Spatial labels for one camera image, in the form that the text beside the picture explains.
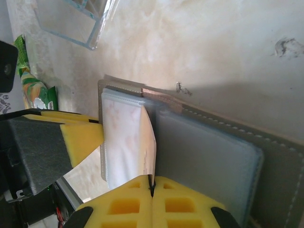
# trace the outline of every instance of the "gray leather wallet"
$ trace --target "gray leather wallet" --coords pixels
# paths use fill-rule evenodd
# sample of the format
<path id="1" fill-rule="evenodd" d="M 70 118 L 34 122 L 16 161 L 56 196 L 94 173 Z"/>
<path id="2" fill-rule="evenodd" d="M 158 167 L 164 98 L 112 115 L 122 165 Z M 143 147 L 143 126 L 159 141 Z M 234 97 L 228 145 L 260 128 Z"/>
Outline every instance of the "gray leather wallet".
<path id="1" fill-rule="evenodd" d="M 208 112 L 163 91 L 112 77 L 98 82 L 100 120 L 104 88 L 164 105 L 162 109 L 148 110 L 157 142 L 156 175 L 226 203 L 242 225 L 253 200 L 250 215 L 261 227 L 300 227 L 304 211 L 302 142 Z M 238 194 L 240 199 L 229 201 Z"/>

